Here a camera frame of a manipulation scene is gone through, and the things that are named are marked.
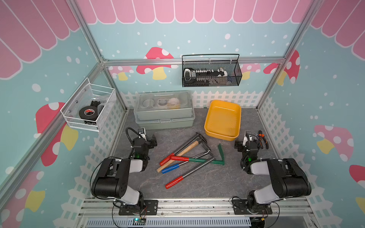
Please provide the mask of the black hoe red handle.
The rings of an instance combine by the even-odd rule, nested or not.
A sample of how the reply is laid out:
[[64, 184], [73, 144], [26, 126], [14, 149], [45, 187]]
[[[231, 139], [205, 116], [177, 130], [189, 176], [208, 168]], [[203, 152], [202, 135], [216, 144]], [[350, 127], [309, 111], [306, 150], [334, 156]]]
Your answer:
[[175, 180], [171, 181], [170, 183], [166, 184], [165, 188], [166, 189], [170, 189], [171, 187], [175, 186], [177, 183], [181, 182], [184, 178], [188, 177], [189, 175], [195, 173], [196, 171], [198, 171], [199, 169], [203, 168], [204, 166], [206, 166], [207, 164], [211, 163], [212, 161], [215, 160], [215, 156], [211, 151], [208, 151], [208, 154], [210, 155], [210, 158], [207, 159], [205, 162], [203, 162], [202, 164], [199, 164], [198, 166], [194, 167], [193, 169], [191, 169], [189, 172], [187, 172], [186, 174], [184, 174], [183, 176], [180, 176], [178, 178], [176, 178]]

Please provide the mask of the yellow plastic storage box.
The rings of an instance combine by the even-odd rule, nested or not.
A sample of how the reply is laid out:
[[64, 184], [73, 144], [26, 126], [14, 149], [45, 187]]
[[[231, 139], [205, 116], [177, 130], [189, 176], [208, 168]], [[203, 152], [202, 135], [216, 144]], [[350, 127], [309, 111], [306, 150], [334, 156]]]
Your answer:
[[238, 104], [214, 100], [210, 103], [205, 133], [214, 138], [234, 141], [239, 137], [241, 124], [241, 107]]

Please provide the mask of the green hoe red handle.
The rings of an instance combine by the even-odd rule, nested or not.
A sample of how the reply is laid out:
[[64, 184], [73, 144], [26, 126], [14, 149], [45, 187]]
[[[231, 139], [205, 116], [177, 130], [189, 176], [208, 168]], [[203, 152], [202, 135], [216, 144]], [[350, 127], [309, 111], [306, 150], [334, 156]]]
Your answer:
[[[213, 164], [217, 164], [217, 165], [225, 165], [225, 157], [224, 157], [224, 153], [223, 153], [223, 149], [222, 149], [222, 145], [218, 144], [218, 150], [220, 153], [220, 156], [222, 158], [222, 160], [214, 160], [212, 161]], [[183, 156], [170, 156], [170, 160], [172, 161], [182, 161], [184, 159], [187, 159], [187, 157], [183, 157]], [[199, 162], [199, 163], [203, 163], [205, 162], [207, 159], [192, 159], [189, 162]]]

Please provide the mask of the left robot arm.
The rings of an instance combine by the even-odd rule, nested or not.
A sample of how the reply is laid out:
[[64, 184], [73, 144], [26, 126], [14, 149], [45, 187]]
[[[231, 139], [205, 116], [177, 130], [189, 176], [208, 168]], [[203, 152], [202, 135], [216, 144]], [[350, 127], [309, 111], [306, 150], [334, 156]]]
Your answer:
[[128, 158], [107, 157], [97, 167], [94, 180], [90, 183], [90, 191], [95, 198], [113, 200], [113, 206], [119, 209], [119, 215], [145, 216], [155, 214], [158, 201], [144, 200], [140, 191], [128, 185], [131, 173], [144, 172], [147, 168], [149, 150], [157, 146], [156, 137], [148, 138], [145, 129], [137, 131], [126, 128], [126, 136], [131, 143]]

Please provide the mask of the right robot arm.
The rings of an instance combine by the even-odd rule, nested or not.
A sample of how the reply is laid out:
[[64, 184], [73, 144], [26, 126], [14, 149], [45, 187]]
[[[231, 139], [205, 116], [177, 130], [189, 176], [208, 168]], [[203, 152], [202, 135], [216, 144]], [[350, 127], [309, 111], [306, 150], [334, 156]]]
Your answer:
[[245, 131], [242, 141], [235, 141], [235, 149], [242, 153], [241, 169], [249, 175], [266, 175], [270, 183], [258, 190], [249, 192], [246, 199], [232, 197], [232, 206], [236, 215], [272, 214], [271, 204], [288, 198], [309, 196], [311, 185], [305, 172], [292, 158], [259, 159], [260, 149], [269, 148], [268, 141], [259, 131], [257, 135]]

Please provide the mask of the chrome tool blue handle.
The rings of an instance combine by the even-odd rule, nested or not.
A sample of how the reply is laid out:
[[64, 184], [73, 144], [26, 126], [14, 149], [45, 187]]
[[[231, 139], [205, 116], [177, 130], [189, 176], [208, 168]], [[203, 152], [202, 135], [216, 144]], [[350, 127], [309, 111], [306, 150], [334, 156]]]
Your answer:
[[182, 165], [184, 165], [184, 164], [188, 163], [188, 162], [189, 162], [190, 160], [192, 160], [192, 159], [200, 159], [200, 158], [202, 158], [202, 157], [204, 157], [204, 156], [206, 156], [206, 155], [212, 155], [212, 154], [213, 154], [213, 153], [212, 153], [211, 151], [208, 151], [208, 152], [206, 152], [206, 153], [199, 154], [199, 155], [197, 155], [197, 156], [195, 156], [195, 157], [193, 157], [193, 158], [187, 158], [187, 159], [184, 159], [184, 160], [182, 160], [182, 162], [181, 162], [181, 163], [179, 163], [179, 164], [175, 164], [175, 165], [172, 165], [172, 166], [169, 166], [169, 167], [167, 167], [167, 168], [163, 169], [163, 170], [162, 170], [162, 174], [165, 174], [165, 173], [171, 172], [171, 171], [173, 171], [173, 170], [176, 170], [176, 169], [178, 169], [180, 166], [182, 166]]

